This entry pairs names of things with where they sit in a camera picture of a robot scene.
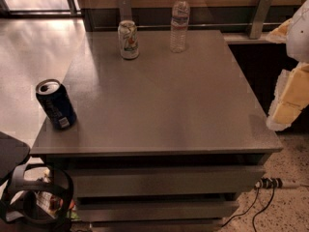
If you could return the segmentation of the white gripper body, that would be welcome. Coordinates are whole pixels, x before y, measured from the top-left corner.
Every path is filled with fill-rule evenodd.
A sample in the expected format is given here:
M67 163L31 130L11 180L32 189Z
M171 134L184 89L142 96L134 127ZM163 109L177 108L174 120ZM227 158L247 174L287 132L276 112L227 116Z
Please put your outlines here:
M309 62L309 0L293 15L286 40L287 55L298 62Z

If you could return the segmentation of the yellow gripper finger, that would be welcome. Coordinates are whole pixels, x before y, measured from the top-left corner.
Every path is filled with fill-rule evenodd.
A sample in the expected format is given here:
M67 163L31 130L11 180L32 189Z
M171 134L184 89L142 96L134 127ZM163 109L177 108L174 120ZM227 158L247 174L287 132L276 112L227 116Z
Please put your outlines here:
M276 27L267 34L266 40L274 44L285 44L287 42L291 22L292 20L289 18L283 23L281 23L278 27Z
M291 71L283 70L277 79L274 100L268 110L267 127L283 131L290 127L309 105L309 64L298 63Z

